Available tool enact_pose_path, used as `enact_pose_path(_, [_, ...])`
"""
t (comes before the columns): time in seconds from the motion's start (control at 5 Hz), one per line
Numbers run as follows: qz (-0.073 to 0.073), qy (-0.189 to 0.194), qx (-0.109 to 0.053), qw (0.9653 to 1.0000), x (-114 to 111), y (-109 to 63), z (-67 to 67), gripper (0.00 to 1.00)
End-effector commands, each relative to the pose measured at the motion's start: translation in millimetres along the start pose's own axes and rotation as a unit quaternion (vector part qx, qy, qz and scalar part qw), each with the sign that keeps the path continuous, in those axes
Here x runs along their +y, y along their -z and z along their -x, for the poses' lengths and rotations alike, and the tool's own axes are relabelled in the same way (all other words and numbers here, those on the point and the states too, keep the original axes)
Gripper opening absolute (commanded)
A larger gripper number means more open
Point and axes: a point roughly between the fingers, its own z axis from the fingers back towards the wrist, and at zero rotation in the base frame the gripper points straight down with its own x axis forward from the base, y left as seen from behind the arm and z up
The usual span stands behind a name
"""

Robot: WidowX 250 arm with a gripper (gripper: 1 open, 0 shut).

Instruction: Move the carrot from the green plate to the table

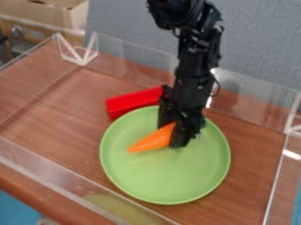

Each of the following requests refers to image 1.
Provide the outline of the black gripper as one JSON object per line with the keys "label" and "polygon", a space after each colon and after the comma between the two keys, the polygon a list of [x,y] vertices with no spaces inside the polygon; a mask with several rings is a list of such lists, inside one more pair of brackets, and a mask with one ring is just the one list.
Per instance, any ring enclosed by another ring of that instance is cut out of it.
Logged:
{"label": "black gripper", "polygon": [[174,149],[187,147],[207,126],[201,111],[212,97],[216,82],[213,74],[205,72],[200,77],[177,78],[173,87],[162,85],[158,128],[177,121],[170,138]]}

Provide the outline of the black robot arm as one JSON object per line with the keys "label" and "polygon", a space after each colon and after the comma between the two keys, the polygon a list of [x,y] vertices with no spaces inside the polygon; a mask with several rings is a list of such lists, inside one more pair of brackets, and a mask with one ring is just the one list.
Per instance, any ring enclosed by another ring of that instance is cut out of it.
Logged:
{"label": "black robot arm", "polygon": [[176,82],[162,87],[158,126],[174,123],[169,146],[185,147],[207,126],[203,109],[219,81],[211,72],[221,59],[221,13],[209,0],[148,0],[158,28],[180,39]]}

